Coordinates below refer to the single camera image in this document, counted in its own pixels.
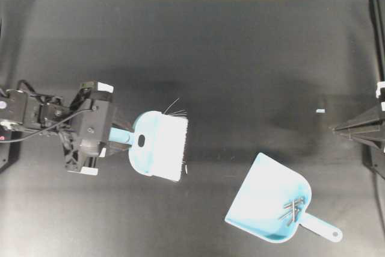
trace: brush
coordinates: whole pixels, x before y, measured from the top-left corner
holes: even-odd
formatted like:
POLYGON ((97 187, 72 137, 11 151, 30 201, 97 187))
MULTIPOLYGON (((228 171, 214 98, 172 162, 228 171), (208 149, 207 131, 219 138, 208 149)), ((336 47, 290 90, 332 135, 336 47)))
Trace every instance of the brush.
POLYGON ((140 115, 133 125, 134 132, 112 128, 109 140, 131 145, 129 160, 138 173, 177 182, 182 171, 188 120, 184 111, 165 113, 148 111, 140 115))

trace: dustpan handle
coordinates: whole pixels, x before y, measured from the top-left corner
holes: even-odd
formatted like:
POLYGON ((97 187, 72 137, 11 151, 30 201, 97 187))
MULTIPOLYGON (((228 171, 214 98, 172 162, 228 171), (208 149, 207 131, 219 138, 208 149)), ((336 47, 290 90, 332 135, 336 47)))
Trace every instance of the dustpan handle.
POLYGON ((330 240, 331 242, 339 242, 342 239, 342 231, 340 229, 306 212, 303 214, 300 223, 305 228, 330 240))

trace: brush bristles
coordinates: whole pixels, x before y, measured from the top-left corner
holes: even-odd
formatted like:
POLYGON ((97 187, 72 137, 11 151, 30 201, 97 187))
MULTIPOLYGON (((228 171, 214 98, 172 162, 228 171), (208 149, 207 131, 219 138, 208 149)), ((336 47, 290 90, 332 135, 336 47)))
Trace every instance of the brush bristles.
POLYGON ((187 126, 185 117, 160 116, 151 174, 176 182, 180 180, 187 126))

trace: light blue dustpan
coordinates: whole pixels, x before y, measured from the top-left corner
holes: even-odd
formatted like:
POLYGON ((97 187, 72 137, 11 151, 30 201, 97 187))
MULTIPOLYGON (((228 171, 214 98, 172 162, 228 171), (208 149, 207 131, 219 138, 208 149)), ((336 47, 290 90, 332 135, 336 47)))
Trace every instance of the light blue dustpan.
POLYGON ((272 243, 293 237, 298 225, 332 241, 342 239, 340 229, 305 212, 312 200, 312 189, 304 177, 260 153, 239 189, 225 221, 272 243), (283 205, 303 198, 295 222, 279 220, 288 209, 283 205))

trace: brush handle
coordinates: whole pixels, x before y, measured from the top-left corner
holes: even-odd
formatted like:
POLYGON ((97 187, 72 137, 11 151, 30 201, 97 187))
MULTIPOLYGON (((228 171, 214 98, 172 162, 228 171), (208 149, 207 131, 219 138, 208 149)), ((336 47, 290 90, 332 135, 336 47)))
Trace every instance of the brush handle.
POLYGON ((132 145, 134 143, 134 133, 126 131, 125 129, 111 128, 108 140, 132 145))
POLYGON ((304 213, 300 220, 302 226, 314 233, 328 239, 331 242, 339 242, 342 239, 342 231, 331 224, 322 221, 321 219, 304 213))

